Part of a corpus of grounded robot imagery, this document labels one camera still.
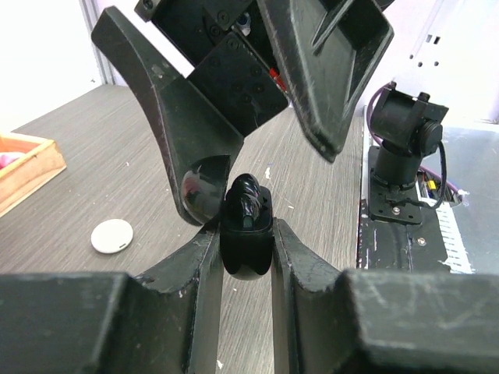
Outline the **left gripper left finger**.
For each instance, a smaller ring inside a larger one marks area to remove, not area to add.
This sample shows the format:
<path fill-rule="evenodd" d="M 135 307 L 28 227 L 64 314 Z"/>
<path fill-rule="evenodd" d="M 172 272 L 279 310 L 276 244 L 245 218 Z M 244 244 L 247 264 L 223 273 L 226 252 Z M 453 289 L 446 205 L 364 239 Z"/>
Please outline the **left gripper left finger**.
<path fill-rule="evenodd" d="M 4 373 L 212 373 L 223 266 L 201 230 L 133 277 L 120 272 L 1 278 Z"/>

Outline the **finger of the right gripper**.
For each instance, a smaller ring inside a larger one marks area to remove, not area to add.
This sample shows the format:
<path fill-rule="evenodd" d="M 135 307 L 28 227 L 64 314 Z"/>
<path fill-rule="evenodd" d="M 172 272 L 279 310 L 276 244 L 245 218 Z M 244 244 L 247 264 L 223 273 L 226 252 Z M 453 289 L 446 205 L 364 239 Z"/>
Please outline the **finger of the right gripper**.
<path fill-rule="evenodd" d="M 191 225 L 221 209 L 242 135 L 115 6 L 91 33 L 139 102 L 158 144 L 179 216 Z"/>
<path fill-rule="evenodd" d="M 332 163 L 393 28 L 373 0 L 257 5 L 303 134 Z"/>

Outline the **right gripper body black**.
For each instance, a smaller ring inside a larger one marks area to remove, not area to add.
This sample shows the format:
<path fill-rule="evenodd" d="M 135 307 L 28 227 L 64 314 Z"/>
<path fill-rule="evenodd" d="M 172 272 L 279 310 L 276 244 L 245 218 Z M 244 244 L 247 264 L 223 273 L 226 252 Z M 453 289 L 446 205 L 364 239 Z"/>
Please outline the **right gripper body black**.
<path fill-rule="evenodd" d="M 191 63 L 187 79 L 242 135 L 288 107 L 255 1 L 139 1 L 135 11 Z"/>

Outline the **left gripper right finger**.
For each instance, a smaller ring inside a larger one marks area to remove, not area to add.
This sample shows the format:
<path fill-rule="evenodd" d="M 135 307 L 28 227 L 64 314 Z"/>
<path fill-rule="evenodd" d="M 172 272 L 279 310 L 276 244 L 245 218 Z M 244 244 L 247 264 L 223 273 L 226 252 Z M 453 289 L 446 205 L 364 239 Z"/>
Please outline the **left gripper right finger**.
<path fill-rule="evenodd" d="M 339 271 L 274 221 L 277 373 L 495 373 L 498 279 Z"/>

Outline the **black earbud case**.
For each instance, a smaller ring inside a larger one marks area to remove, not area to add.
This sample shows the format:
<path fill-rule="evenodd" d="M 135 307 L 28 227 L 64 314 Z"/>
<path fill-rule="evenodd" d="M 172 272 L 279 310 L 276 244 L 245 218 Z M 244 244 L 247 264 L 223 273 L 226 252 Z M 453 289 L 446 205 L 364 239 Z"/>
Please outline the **black earbud case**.
<path fill-rule="evenodd" d="M 253 281 L 271 267 L 274 246 L 271 192 L 259 183 L 263 203 L 260 219 L 254 229 L 238 228 L 227 211 L 226 196 L 232 186 L 228 185 L 230 167 L 228 155 L 207 157 L 193 164 L 182 178 L 182 205 L 197 223 L 218 230 L 225 270 L 236 279 Z"/>

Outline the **white earbud case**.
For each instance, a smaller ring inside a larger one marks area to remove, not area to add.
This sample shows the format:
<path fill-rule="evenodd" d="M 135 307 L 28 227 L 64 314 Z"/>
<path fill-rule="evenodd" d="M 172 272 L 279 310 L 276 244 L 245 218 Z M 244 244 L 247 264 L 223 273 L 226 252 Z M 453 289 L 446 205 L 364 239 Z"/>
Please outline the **white earbud case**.
<path fill-rule="evenodd" d="M 131 244 L 132 240 L 133 228 L 130 223 L 122 219 L 101 222 L 90 236 L 93 248 L 105 255 L 121 252 Z"/>

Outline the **black earbud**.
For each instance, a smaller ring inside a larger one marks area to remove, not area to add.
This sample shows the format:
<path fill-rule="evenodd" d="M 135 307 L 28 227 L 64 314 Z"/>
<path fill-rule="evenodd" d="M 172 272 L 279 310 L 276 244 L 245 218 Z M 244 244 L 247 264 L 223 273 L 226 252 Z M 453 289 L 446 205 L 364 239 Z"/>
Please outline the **black earbud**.
<path fill-rule="evenodd" d="M 249 173 L 239 175 L 232 183 L 226 196 L 227 211 L 238 228 L 256 227 L 263 204 L 260 194 L 259 182 Z"/>

